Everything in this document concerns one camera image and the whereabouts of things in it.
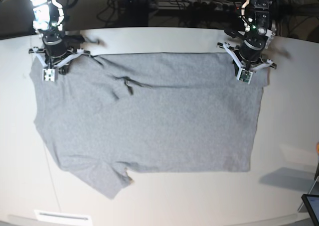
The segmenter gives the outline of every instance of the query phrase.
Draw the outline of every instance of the t-shirt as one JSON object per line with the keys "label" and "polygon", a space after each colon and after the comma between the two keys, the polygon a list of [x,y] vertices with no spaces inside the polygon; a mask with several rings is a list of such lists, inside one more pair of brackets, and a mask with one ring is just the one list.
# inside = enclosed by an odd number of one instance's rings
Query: t-shirt
{"label": "t-shirt", "polygon": [[81,56],[56,82],[35,60],[38,132],[60,169],[108,198],[137,172],[250,169],[267,70],[248,85],[228,54]]}

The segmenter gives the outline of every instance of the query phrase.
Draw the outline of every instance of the t-shirt sleeve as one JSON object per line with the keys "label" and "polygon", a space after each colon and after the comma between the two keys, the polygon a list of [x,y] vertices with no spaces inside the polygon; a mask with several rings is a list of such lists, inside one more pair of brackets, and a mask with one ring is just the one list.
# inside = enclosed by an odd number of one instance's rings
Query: t-shirt sleeve
{"label": "t-shirt sleeve", "polygon": [[124,165],[117,165],[116,168],[106,162],[97,162],[89,167],[69,171],[107,198],[113,199],[122,188],[131,182]]}

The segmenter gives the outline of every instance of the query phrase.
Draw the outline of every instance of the fabric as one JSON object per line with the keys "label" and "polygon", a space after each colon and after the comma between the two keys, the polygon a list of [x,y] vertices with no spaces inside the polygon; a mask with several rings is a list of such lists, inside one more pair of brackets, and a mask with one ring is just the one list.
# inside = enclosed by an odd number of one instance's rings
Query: fabric
{"label": "fabric", "polygon": [[107,196],[138,172],[250,169],[267,70],[239,82],[227,54],[122,54],[74,60],[66,76],[30,76],[35,125],[55,162]]}

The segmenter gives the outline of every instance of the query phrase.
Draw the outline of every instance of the vent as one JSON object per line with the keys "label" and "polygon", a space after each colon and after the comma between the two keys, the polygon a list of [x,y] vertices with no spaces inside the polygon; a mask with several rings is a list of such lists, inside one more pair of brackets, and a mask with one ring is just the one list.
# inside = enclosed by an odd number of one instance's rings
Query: vent
{"label": "vent", "polygon": [[93,226],[91,217],[88,215],[63,214],[42,210],[34,210],[34,212],[38,221],[61,225]]}

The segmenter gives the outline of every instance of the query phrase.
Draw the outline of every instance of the white tabletop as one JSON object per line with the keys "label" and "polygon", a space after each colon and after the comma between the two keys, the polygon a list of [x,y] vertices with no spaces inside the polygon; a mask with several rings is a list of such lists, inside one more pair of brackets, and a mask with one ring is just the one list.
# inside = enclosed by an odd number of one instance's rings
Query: white tabletop
{"label": "white tabletop", "polygon": [[[216,44],[227,39],[220,30],[190,28],[82,33],[102,40],[83,46],[93,55],[223,52]],[[269,54],[278,68],[264,89],[250,172],[130,171],[134,184],[112,201],[58,169],[35,130],[27,50],[40,44],[37,36],[0,41],[0,220],[34,218],[34,209],[90,215],[94,226],[277,226],[308,216],[295,213],[318,163],[319,44],[273,40]]]}

